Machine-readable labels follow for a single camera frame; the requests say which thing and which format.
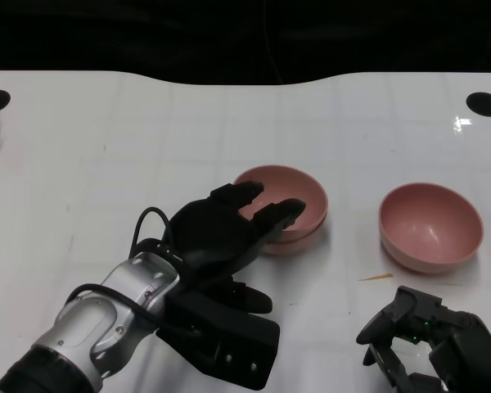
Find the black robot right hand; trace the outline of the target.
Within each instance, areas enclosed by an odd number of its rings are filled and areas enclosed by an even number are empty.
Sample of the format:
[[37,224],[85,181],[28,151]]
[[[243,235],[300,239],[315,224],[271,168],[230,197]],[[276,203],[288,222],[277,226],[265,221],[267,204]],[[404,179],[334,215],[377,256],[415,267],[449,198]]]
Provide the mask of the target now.
[[[407,373],[392,350],[395,338],[427,343],[437,376]],[[356,342],[368,345],[363,364],[378,364],[396,392],[491,392],[491,333],[478,316],[450,310],[436,296],[399,287]]]

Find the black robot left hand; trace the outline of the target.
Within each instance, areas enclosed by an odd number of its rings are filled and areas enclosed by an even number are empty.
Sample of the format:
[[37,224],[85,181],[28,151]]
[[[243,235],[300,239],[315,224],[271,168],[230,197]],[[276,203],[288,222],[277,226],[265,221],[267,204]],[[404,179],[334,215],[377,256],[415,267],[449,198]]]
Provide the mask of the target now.
[[305,210],[305,202],[289,198],[269,203],[247,219],[240,209],[264,192],[260,182],[226,184],[201,200],[185,205],[164,234],[180,254],[197,291],[233,309],[269,314],[273,301],[261,291],[236,282],[233,275],[278,239]]

